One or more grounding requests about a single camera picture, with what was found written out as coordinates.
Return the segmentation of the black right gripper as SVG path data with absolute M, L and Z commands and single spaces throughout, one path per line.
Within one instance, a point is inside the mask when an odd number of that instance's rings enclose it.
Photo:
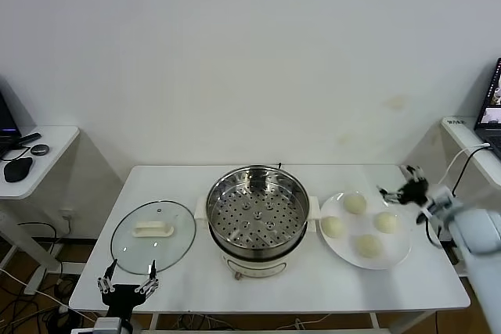
M 396 190 L 387 190 L 377 186 L 377 191 L 386 203 L 400 203 L 406 205 L 415 203 L 416 205 L 424 205 L 427 203 L 427 190 L 429 184 L 425 181 L 424 173 L 420 167 L 404 165 L 402 173 L 407 181 L 405 185 Z

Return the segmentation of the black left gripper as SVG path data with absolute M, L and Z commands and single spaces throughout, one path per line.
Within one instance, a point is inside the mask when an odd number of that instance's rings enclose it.
M 113 285 L 111 279 L 117 266 L 117 259 L 105 270 L 104 276 L 97 279 L 102 293 L 102 302 L 108 306 L 107 317 L 130 318 L 135 307 L 146 302 L 145 293 L 153 293 L 158 287 L 156 261 L 153 260 L 148 279 L 139 285 Z

